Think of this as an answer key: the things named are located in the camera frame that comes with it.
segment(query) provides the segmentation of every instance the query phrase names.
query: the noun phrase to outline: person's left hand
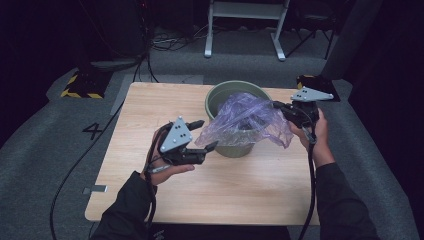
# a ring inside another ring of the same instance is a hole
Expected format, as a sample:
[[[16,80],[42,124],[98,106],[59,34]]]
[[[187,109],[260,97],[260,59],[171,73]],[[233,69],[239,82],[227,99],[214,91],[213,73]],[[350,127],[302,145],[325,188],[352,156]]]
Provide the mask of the person's left hand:
[[[158,134],[158,131],[155,132],[155,134],[153,135],[153,139],[152,141],[155,139],[156,135]],[[169,165],[167,163],[165,163],[162,159],[161,159],[161,155],[158,152],[158,143],[156,143],[156,146],[153,147],[153,149],[151,151],[153,151],[152,154],[152,159],[157,159],[155,161],[153,161],[153,167],[154,168],[158,168],[158,167],[162,167],[165,165]],[[146,165],[151,162],[149,161],[150,159],[146,159]],[[193,171],[194,170],[194,166],[187,164],[187,165],[178,165],[178,166],[173,166],[171,165],[170,167],[166,168],[165,170],[162,170],[160,172],[157,173],[150,173],[151,178],[152,178],[152,184],[154,186],[157,186],[158,184],[161,184],[163,182],[165,182],[166,180],[168,180],[168,178],[170,178],[172,175],[174,174],[178,174],[178,173],[184,173],[184,172],[188,172],[188,171]],[[144,175],[144,172],[142,172],[140,174],[140,177],[144,180],[146,180],[146,176]]]

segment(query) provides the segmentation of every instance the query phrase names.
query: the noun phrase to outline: green bucket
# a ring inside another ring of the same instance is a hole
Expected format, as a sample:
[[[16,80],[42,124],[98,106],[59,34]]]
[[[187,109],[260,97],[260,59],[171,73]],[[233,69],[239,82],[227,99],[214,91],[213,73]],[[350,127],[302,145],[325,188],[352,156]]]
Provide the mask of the green bucket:
[[[218,107],[220,104],[225,103],[230,95],[240,92],[250,93],[256,97],[271,100],[268,93],[255,84],[237,80],[222,82],[213,87],[206,95],[205,110],[209,120],[212,121],[215,119],[215,116],[218,115]],[[251,131],[254,130],[240,130],[240,132],[236,134],[251,134]],[[254,145],[254,143],[251,143],[244,146],[217,146],[215,147],[215,151],[225,157],[239,158],[250,153]]]

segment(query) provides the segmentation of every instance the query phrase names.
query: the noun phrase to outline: hand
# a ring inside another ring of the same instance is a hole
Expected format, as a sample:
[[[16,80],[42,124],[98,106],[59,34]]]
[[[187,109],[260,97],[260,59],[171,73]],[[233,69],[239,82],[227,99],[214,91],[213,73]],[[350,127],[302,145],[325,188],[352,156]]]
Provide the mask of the hand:
[[[317,138],[317,143],[314,146],[314,152],[312,158],[315,162],[315,167],[318,168],[322,165],[335,162],[333,154],[331,153],[330,147],[328,145],[328,126],[327,119],[325,119],[324,113],[321,109],[318,108],[319,120],[315,126],[315,135]],[[302,145],[309,149],[309,141],[305,136],[305,133],[302,129],[299,129],[290,122],[290,130],[299,137]]]
[[[156,131],[155,134],[153,135],[152,142],[155,139],[157,134],[158,134],[158,131]],[[146,159],[146,165],[149,162],[152,162],[152,161],[149,161],[149,160],[157,159],[157,160],[154,160],[153,163],[152,163],[154,168],[169,165],[161,159],[161,155],[158,152],[158,143],[159,143],[159,141],[156,143],[156,146],[154,146],[153,149],[151,149],[151,151],[153,151],[152,159]],[[193,170],[194,170],[194,166],[190,165],[190,164],[179,165],[179,166],[171,165],[170,167],[166,168],[163,171],[160,171],[160,172],[157,172],[157,173],[150,173],[150,175],[152,177],[152,184],[154,186],[157,186],[158,184],[161,184],[161,183],[165,182],[166,180],[168,180],[168,178],[170,178],[174,174],[184,173],[184,172],[193,171]],[[146,180],[144,172],[140,174],[140,177],[142,179]]]

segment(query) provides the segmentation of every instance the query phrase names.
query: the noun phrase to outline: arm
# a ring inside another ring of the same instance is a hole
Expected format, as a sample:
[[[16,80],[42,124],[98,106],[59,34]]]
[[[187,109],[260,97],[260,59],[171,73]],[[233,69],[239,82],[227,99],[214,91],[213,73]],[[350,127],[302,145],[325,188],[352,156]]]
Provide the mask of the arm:
[[[154,146],[152,159],[159,158],[157,146]],[[161,159],[154,162],[154,167],[163,165],[165,162]],[[152,173],[151,182],[154,191],[156,192],[158,184],[165,182],[172,175],[192,170],[194,170],[193,165],[179,165]],[[91,239],[147,239],[148,229],[144,221],[152,202],[149,187],[143,173],[133,172],[119,190],[115,202],[103,213],[100,224]]]
[[[144,219],[151,201],[146,182],[133,172],[116,201],[103,213],[91,239],[147,239]]]
[[[319,110],[313,149],[316,167],[317,210],[321,224],[321,239],[379,239],[375,226],[362,200],[352,191],[338,167],[328,145],[328,127]],[[309,142],[302,130],[291,124],[306,149]]]

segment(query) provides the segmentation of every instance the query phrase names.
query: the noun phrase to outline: printed number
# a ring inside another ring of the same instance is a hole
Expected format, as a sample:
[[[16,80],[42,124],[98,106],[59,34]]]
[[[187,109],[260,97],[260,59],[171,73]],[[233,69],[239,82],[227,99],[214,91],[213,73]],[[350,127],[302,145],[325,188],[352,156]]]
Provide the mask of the printed number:
[[[90,132],[91,133],[91,140],[93,140],[96,137],[96,133],[103,132],[103,130],[98,130],[98,129],[99,129],[99,124],[93,123],[90,126],[84,128],[84,130],[82,130],[82,132]]]

